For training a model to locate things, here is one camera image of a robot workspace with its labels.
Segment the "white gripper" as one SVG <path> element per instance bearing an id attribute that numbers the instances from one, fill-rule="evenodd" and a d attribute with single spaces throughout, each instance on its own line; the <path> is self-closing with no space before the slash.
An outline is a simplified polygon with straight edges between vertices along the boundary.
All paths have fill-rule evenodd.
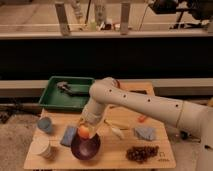
<path id="1" fill-rule="evenodd" d="M 89 134 L 95 134 L 97 132 L 100 117 L 93 114 L 82 114 L 78 121 L 78 128 L 84 125 L 89 128 Z"/>

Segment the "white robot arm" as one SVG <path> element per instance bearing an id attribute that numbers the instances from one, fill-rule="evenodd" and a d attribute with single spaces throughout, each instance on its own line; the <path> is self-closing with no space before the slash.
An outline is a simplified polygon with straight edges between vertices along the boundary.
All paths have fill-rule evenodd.
<path id="1" fill-rule="evenodd" d="M 169 124 L 199 138 L 201 144 L 196 171 L 213 171 L 213 107 L 123 90 L 112 77 L 95 81 L 82 110 L 80 124 L 92 128 L 93 137 L 109 104 L 118 105 Z"/>

